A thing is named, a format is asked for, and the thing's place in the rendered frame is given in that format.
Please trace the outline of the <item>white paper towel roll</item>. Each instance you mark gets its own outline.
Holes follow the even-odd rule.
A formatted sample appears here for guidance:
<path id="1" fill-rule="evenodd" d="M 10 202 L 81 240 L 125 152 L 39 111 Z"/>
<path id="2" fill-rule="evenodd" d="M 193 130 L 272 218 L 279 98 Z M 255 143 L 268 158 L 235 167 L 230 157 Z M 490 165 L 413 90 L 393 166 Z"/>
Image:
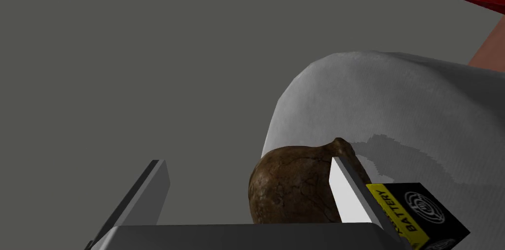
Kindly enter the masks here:
<path id="1" fill-rule="evenodd" d="M 336 53 L 277 101 L 263 153 L 349 142 L 373 183 L 420 182 L 470 234 L 505 250 L 505 72 L 405 53 Z"/>

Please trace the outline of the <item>black and yellow battery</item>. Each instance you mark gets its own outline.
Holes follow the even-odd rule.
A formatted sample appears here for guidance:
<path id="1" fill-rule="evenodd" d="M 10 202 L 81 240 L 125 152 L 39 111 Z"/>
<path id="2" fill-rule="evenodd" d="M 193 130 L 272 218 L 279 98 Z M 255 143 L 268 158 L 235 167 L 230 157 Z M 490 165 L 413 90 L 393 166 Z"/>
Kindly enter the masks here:
<path id="1" fill-rule="evenodd" d="M 453 250 L 470 234 L 421 183 L 373 183 L 366 187 L 413 250 Z"/>

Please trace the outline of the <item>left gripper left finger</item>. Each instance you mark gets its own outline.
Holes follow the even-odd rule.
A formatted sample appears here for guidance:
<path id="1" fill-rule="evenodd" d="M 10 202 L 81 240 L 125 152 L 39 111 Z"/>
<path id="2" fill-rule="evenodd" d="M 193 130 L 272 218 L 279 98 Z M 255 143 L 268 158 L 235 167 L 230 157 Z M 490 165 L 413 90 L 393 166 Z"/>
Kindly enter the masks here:
<path id="1" fill-rule="evenodd" d="M 170 178 L 165 160 L 152 160 L 119 205 L 107 218 L 93 244 L 98 244 L 113 228 L 121 225 L 155 225 L 161 214 Z"/>

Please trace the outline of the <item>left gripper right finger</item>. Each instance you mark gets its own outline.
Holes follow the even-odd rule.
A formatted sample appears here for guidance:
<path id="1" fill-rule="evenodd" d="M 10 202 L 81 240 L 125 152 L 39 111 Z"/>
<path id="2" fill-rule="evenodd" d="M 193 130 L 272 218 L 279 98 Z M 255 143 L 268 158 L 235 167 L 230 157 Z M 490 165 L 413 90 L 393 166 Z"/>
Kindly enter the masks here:
<path id="1" fill-rule="evenodd" d="M 382 207 L 345 158 L 332 159 L 329 185 L 342 223 L 373 223 L 384 231 L 395 230 Z"/>

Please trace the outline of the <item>brown cracked round fruit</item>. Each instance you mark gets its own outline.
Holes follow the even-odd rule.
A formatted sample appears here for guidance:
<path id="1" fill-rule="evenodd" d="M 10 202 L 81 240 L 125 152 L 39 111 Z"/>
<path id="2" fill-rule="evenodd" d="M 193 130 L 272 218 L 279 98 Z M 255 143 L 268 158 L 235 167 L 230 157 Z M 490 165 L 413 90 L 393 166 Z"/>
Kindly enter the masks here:
<path id="1" fill-rule="evenodd" d="M 351 144 L 342 138 L 317 147 L 280 147 L 262 156 L 248 186 L 253 223 L 340 223 L 329 185 L 334 157 L 345 158 L 364 184 L 371 183 Z"/>

